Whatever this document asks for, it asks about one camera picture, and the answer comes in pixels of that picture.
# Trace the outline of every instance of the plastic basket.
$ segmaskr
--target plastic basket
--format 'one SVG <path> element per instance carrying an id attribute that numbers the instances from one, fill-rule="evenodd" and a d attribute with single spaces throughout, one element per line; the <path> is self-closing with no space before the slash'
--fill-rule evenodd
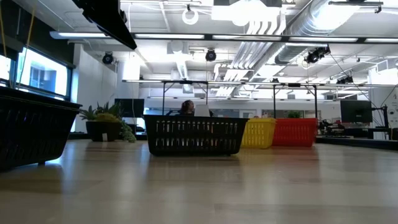
<path id="1" fill-rule="evenodd" d="M 277 119 L 272 145 L 311 147 L 316 130 L 316 118 Z"/>
<path id="2" fill-rule="evenodd" d="M 0 169 L 59 158 L 80 106 L 0 87 Z"/>
<path id="3" fill-rule="evenodd" d="M 267 149 L 272 145 L 275 131 L 274 118 L 254 118 L 246 123 L 242 147 Z"/>
<path id="4" fill-rule="evenodd" d="M 145 115 L 149 152 L 236 154 L 248 119 Z"/>

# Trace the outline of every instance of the wooden floor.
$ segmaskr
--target wooden floor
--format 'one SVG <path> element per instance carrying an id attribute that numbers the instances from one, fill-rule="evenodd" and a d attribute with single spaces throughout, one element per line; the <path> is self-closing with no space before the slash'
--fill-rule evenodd
<path id="1" fill-rule="evenodd" d="M 153 157 L 145 142 L 68 142 L 0 174 L 0 223 L 381 224 L 398 221 L 398 154 L 318 144 Z"/>

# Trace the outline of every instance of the person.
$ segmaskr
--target person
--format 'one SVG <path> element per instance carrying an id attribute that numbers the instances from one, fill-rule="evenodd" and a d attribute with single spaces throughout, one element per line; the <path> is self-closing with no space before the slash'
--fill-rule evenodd
<path id="1" fill-rule="evenodd" d="M 179 116 L 193 116 L 193 110 L 195 105 L 193 104 L 192 100 L 187 100 L 181 104 L 181 109 L 179 111 Z"/>

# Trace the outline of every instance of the black plastic basket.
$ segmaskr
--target black plastic basket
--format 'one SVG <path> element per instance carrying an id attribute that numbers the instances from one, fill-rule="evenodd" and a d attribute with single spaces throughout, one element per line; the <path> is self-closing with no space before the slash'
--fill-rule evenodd
<path id="1" fill-rule="evenodd" d="M 80 106 L 0 87 L 0 169 L 59 158 Z"/>
<path id="2" fill-rule="evenodd" d="M 149 151 L 167 154 L 236 154 L 246 122 L 243 118 L 145 115 Z"/>

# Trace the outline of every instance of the potted plant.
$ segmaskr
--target potted plant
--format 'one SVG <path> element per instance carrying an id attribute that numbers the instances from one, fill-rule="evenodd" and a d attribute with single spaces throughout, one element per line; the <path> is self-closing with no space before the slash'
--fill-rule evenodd
<path id="1" fill-rule="evenodd" d="M 121 119 L 120 104 L 116 103 L 109 107 L 106 103 L 103 107 L 97 104 L 97 109 L 92 106 L 88 110 L 81 110 L 80 117 L 87 120 L 87 133 L 93 141 L 114 141 L 122 132 L 123 140 L 135 142 L 136 138 L 132 134 L 132 129 Z"/>
<path id="2" fill-rule="evenodd" d="M 301 118 L 301 113 L 299 111 L 289 111 L 287 114 L 288 118 Z"/>

